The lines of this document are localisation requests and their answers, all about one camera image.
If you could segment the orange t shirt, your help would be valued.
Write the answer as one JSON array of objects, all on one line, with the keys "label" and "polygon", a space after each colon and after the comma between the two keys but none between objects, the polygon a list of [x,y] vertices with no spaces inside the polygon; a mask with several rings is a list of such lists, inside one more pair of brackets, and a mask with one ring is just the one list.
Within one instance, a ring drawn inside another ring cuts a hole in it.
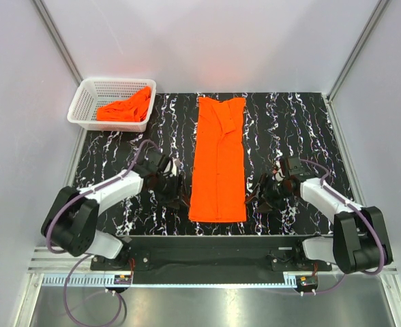
[{"label": "orange t shirt", "polygon": [[198,99],[198,124],[189,219],[199,223],[246,220],[243,113],[246,100]]}]

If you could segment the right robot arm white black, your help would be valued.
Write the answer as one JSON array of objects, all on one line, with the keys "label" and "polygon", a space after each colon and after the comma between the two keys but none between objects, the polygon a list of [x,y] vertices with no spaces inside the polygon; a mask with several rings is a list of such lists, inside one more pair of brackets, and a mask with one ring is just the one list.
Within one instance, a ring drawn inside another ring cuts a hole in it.
[{"label": "right robot arm white black", "polygon": [[280,181],[262,174],[246,202],[257,202],[256,211],[268,213],[293,196],[314,206],[333,224],[331,236],[307,238],[292,252],[296,268],[307,270],[318,260],[335,264],[346,275],[377,275],[392,262],[382,212],[350,201],[314,174],[294,174]]}]

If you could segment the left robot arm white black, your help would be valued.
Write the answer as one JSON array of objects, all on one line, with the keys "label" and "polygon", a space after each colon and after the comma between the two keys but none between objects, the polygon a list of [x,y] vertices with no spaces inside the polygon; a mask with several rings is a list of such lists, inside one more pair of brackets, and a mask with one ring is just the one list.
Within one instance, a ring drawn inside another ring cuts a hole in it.
[{"label": "left robot arm white black", "polygon": [[189,207],[190,199],[181,174],[136,172],[119,174],[90,187],[64,187],[59,191],[41,227],[46,248],[72,257],[93,255],[104,258],[116,270],[130,260],[130,243],[98,230],[98,218],[121,201],[152,191],[162,206]]}]

